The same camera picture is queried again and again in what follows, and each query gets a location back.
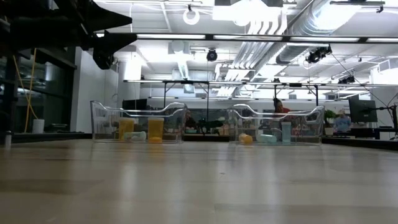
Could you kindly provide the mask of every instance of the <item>table surface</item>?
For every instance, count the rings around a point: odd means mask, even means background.
[[[341,146],[14,144],[1,223],[398,223],[398,154]]]

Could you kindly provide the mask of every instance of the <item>ceiling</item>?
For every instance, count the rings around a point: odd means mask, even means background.
[[[124,14],[131,15],[132,27],[124,26],[110,29],[110,32],[160,32],[160,33],[197,33],[197,34],[243,34],[248,31],[248,26],[240,27],[232,21],[214,21],[211,14],[214,1],[203,1],[203,6],[198,7],[205,13],[200,13],[200,20],[195,25],[188,25],[183,20],[186,6],[171,6],[161,4],[111,4],[99,2],[101,7]],[[288,9],[287,20],[291,21],[310,0],[296,0],[297,6]],[[398,7],[385,7],[382,13],[376,13],[377,8],[363,7],[346,24],[334,31],[332,35],[380,35],[398,36]],[[140,51],[145,64],[142,74],[156,78],[156,74],[170,74],[177,69],[177,63],[168,58],[168,44],[170,41],[139,40],[133,43]],[[217,63],[225,60],[234,60],[241,48],[241,42],[206,42],[188,41],[192,58],[187,62],[190,70],[211,70],[214,72]],[[207,62],[208,49],[215,48],[218,53],[217,62]],[[331,48],[336,58],[344,65],[343,68],[331,55],[324,58],[320,63],[311,65],[303,62],[304,58],[283,70],[285,74],[279,77],[282,82],[299,82],[308,80],[322,81],[333,75],[338,75],[345,69],[356,68],[356,77],[361,82],[368,81],[369,68],[377,65],[374,62],[385,61],[388,57],[398,57],[397,45],[370,45],[370,44],[332,44]],[[115,54],[120,60],[128,60],[131,56],[129,51],[120,51]]]

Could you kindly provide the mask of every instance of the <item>person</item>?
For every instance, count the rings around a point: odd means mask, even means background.
[[[289,113],[290,109],[284,108],[284,105],[278,98],[274,98],[275,113]]]
[[[189,111],[189,110],[187,111],[187,120],[185,121],[185,127],[192,128],[192,129],[196,129],[196,127],[197,127],[197,123],[191,117],[191,111]]]
[[[347,132],[351,126],[351,120],[346,116],[344,110],[339,111],[339,117],[335,120],[335,131]]]

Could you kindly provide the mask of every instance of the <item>transparent container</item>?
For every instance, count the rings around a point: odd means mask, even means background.
[[[162,110],[124,110],[91,101],[93,140],[99,142],[182,143],[187,106],[171,103]]]
[[[229,142],[243,145],[320,145],[324,106],[308,111],[258,113],[249,105],[227,109]]]

